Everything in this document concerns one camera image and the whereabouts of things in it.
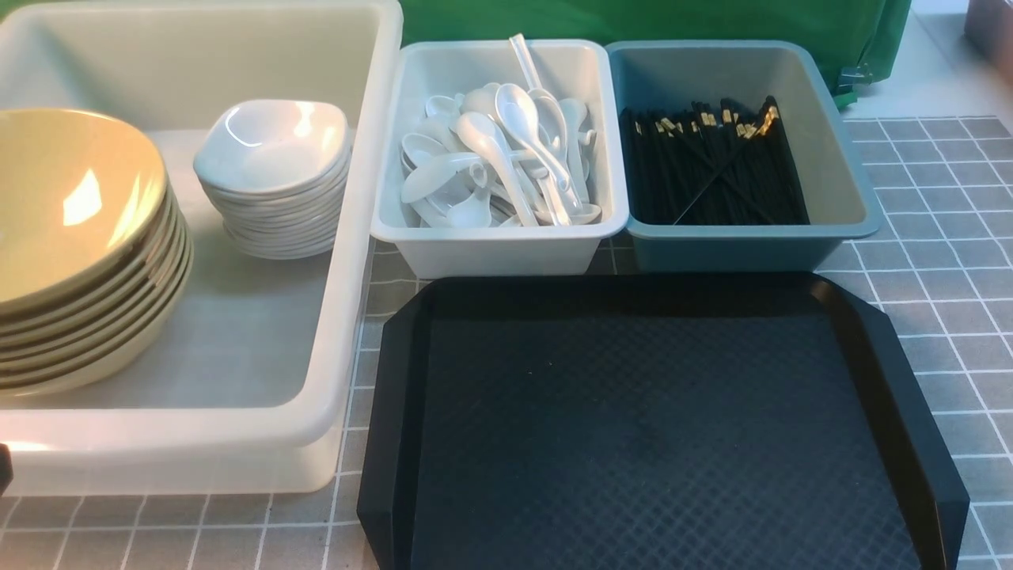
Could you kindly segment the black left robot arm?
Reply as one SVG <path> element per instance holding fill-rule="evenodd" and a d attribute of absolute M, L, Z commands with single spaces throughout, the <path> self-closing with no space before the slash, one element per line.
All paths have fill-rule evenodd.
<path fill-rule="evenodd" d="M 6 444 L 0 444 L 0 495 L 3 496 L 13 481 L 13 462 Z"/>

